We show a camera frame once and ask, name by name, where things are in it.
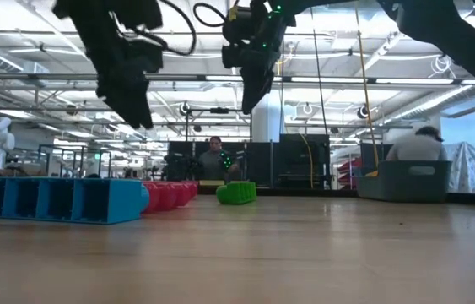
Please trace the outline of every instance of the gray bin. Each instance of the gray bin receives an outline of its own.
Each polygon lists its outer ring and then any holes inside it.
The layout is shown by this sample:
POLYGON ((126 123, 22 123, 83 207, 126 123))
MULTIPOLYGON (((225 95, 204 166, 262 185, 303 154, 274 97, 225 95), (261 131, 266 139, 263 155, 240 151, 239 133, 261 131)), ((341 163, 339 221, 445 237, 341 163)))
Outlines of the gray bin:
POLYGON ((450 175, 450 161, 382 161, 378 176, 357 179, 357 193, 389 202, 439 203, 449 190, 450 175))

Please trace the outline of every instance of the blue plastic organizer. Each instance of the blue plastic organizer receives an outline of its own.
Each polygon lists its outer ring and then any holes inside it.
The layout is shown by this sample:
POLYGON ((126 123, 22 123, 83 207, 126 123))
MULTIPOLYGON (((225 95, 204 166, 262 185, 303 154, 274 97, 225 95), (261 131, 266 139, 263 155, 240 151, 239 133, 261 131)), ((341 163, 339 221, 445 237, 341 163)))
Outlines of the blue plastic organizer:
POLYGON ((140 181, 0 177, 0 218, 115 224, 147 207, 140 181))

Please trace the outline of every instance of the green basket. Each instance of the green basket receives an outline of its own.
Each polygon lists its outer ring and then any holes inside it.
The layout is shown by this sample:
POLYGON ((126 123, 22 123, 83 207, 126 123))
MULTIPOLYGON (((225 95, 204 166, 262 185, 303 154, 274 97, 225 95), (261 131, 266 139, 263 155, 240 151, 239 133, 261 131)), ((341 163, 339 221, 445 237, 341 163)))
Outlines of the green basket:
POLYGON ((241 205, 255 201, 256 184, 254 182, 232 182, 217 189, 220 204, 241 205))

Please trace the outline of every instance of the man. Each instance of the man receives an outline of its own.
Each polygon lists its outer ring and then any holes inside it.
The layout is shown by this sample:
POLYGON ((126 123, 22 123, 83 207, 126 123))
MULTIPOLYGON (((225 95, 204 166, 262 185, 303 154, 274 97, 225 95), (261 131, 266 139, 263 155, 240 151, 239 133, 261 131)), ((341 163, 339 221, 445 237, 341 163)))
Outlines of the man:
POLYGON ((387 160, 447 160, 438 129, 420 128, 415 135, 403 138, 392 146, 387 160))
MULTIPOLYGON (((198 161, 203 166, 203 180, 206 181, 223 181, 226 178, 226 172, 220 164, 220 152, 222 152, 222 140, 218 136, 209 139, 209 151, 200 155, 198 161)), ((239 166, 231 165, 228 173, 237 172, 239 166)))

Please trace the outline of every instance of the white column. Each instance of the white column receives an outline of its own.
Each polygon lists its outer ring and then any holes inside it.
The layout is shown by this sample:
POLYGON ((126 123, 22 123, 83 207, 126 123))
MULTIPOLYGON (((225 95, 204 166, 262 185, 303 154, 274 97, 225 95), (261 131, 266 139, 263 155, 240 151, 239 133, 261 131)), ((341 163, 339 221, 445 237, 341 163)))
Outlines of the white column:
POLYGON ((252 141, 278 142, 283 131, 283 116, 281 115, 280 95, 277 90, 263 96, 262 100, 252 110, 252 141))

